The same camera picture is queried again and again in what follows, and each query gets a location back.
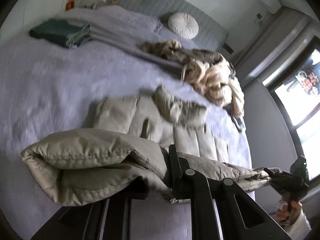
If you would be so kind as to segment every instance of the person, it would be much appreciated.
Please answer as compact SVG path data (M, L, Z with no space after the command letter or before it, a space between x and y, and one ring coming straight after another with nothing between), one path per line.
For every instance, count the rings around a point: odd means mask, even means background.
M278 202L278 211L275 220L281 224L281 221L287 220L291 215L288 212L289 195L284 194ZM285 231L292 240L303 240L311 231L310 224L306 215L303 213L302 204L297 201L290 202L292 206L292 215L290 216L290 226L285 228Z

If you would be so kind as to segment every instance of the folded green towel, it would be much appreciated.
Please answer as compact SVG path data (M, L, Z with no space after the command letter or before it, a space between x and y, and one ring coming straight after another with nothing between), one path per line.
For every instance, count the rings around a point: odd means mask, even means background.
M77 46L92 40L90 24L83 27L70 25L66 20L50 19L29 31L31 37L44 38L66 48Z

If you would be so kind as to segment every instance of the upholstered headboard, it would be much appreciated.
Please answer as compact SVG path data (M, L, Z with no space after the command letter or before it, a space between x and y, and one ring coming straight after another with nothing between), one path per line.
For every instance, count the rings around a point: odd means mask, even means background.
M199 25L199 33L193 41L202 49L218 50L225 43L228 32L215 20L185 0L112 0L129 11L158 17L164 23L171 14L185 12Z

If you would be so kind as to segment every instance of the round white pillow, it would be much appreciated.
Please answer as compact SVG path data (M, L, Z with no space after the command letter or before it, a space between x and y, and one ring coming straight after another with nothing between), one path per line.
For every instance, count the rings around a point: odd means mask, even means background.
M193 39L199 32L199 25L196 20L183 12L172 14L168 25L171 31L187 40Z

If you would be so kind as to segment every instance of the bed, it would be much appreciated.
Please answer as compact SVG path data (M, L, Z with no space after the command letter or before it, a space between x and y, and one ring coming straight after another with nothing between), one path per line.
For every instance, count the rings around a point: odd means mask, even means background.
M229 162L251 168L246 135L238 132L227 111L180 81L179 64L137 47L144 41L179 39L188 48L216 50L228 33L184 0L157 0L156 10L151 10L153 6L146 9L150 0L118 1L118 6L76 8L60 16L75 24L91 23L95 41L77 49L33 39L27 33L0 47L0 208L22 239L30 239L60 206L33 180L21 160L21 150L54 132L91 127L97 103L106 95L151 93L163 84L184 100L206 105L207 125L227 141ZM198 39L180 39L157 23L158 18L176 11L195 17ZM213 38L201 39L202 35ZM132 203L132 239L191 239L190 224L188 204L168 204L155 193Z

